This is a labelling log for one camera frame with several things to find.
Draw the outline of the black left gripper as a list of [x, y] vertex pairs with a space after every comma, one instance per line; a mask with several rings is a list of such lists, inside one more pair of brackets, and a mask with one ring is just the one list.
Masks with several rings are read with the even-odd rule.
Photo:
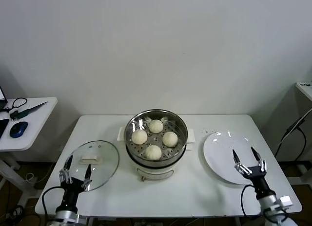
[[69, 170], [72, 160], [72, 155], [66, 159], [63, 168], [59, 171], [59, 180], [61, 184], [66, 183], [63, 201], [67, 207], [73, 208], [76, 206], [79, 194], [84, 192], [84, 190], [87, 190], [92, 181], [92, 168], [91, 164], [89, 164], [84, 176], [84, 181], [77, 178], [71, 178]]

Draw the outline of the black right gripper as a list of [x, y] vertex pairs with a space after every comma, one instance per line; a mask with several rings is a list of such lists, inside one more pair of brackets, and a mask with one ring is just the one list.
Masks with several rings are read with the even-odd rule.
[[254, 166], [254, 167], [249, 167], [249, 168], [246, 167], [240, 162], [240, 159], [237, 153], [235, 152], [235, 150], [233, 150], [235, 169], [241, 175], [247, 175], [246, 179], [252, 182], [257, 199], [262, 199], [264, 197], [274, 195], [274, 191], [270, 189], [265, 179], [265, 176], [267, 174], [266, 161], [261, 158], [260, 154], [254, 148], [252, 148], [252, 152], [259, 166]]

